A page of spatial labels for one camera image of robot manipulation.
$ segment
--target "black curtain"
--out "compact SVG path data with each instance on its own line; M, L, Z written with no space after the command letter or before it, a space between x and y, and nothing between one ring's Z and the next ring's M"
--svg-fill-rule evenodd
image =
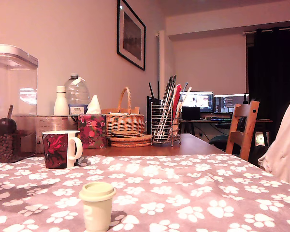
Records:
M248 87L249 99L260 102L258 119L274 121L274 139L290 103L290 29L257 30L248 51Z

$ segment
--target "wicker basket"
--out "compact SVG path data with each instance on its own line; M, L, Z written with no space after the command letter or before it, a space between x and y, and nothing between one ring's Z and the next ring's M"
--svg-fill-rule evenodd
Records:
M116 115L116 114L105 114L106 115L106 136L112 136L114 131L138 131L141 134L144 133L145 122L144 115L131 114L131 94L128 87L125 87L121 92L118 108L116 113L120 113L121 101L124 93L127 91L128 95L128 114L127 115Z

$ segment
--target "floral tissue box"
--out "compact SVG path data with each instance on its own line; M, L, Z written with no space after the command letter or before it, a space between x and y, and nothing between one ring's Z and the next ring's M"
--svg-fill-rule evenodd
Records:
M83 149L106 147L105 115L79 115L77 125Z

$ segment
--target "picture frame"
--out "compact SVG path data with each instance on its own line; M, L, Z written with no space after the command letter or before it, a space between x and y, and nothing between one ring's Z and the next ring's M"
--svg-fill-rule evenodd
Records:
M117 0L117 54L145 71L146 26L125 0Z

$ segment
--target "red floral mug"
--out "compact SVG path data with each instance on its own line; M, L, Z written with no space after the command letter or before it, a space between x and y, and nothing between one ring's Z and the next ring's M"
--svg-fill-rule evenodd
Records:
M42 132L46 168L71 168L83 154L83 145L75 135L78 130Z

